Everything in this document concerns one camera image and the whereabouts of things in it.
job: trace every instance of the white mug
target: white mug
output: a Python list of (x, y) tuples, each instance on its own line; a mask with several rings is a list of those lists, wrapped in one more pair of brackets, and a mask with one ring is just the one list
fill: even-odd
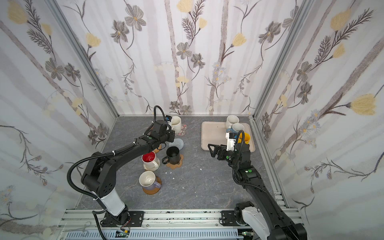
[(181, 132), (181, 118), (178, 116), (172, 117), (170, 121), (170, 126), (172, 130), (175, 131), (175, 134), (179, 134)]
[(139, 183), (146, 190), (161, 188), (161, 184), (156, 182), (156, 176), (151, 171), (146, 171), (142, 173), (139, 177)]
[(244, 125), (241, 124), (241, 123), (235, 123), (232, 125), (232, 129), (237, 132), (239, 132), (240, 130), (243, 130), (244, 131)]
[(143, 161), (144, 165), (148, 169), (159, 167), (159, 165), (157, 164), (158, 158), (156, 157), (156, 153), (153, 151), (150, 153), (142, 155), (141, 160)]
[(232, 128), (232, 125), (239, 122), (239, 118), (235, 115), (229, 115), (227, 121), (225, 122), (225, 128)]

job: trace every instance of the black mug handle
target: black mug handle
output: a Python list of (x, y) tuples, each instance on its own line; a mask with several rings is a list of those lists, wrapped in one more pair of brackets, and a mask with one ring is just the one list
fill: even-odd
[(169, 163), (169, 157), (168, 156), (165, 156), (162, 160), (161, 160), (161, 162), (163, 163), (163, 164), (167, 164), (167, 163)]

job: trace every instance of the wallpaper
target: wallpaper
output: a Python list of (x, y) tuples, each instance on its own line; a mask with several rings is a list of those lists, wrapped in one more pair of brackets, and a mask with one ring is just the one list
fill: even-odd
[(315, 1), (257, 123), (312, 240), (382, 239), (384, 3)]
[(50, 239), (80, 197), (69, 167), (101, 150), (114, 117), (44, 1), (0, 12), (0, 238)]
[(253, 114), (302, 1), (57, 2), (119, 114)]

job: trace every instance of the gray surface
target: gray surface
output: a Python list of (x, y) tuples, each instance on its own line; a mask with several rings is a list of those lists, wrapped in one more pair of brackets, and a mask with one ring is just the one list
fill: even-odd
[[(174, 170), (161, 165), (154, 173), (162, 180), (162, 188), (154, 195), (147, 195), (139, 184), (139, 176), (144, 172), (141, 157), (132, 160), (117, 172), (116, 191), (121, 200), (130, 209), (223, 209), (234, 208), (236, 203), (248, 200), (254, 203), (246, 190), (234, 183), (232, 169), (227, 162), (212, 158), (209, 151), (201, 148), (201, 123), (225, 121), (226, 117), (180, 117), (182, 123), (187, 125), (186, 134), (177, 136), (184, 141), (184, 148), (180, 151), (184, 155), (183, 165)], [(239, 118), (240, 122), (249, 124), (248, 117)], [(104, 152), (130, 144), (135, 137), (142, 135), (151, 121), (153, 117), (119, 117)], [(255, 137), (253, 140), (256, 151), (251, 153), (252, 165), (273, 194)], [(157, 156), (162, 159), (165, 150), (161, 150)], [(98, 203), (89, 196), (83, 196), (77, 207), (99, 208)]]

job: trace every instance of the tray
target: tray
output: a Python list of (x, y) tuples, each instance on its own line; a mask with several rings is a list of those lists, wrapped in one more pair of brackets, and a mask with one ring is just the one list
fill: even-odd
[[(251, 136), (249, 141), (249, 150), (255, 151), (255, 143), (253, 141), (251, 127), (248, 123), (241, 122), (244, 126), (244, 132)], [(225, 138), (225, 122), (203, 122), (201, 124), (201, 148), (203, 150), (209, 150), (208, 144), (226, 145), (227, 139)]]

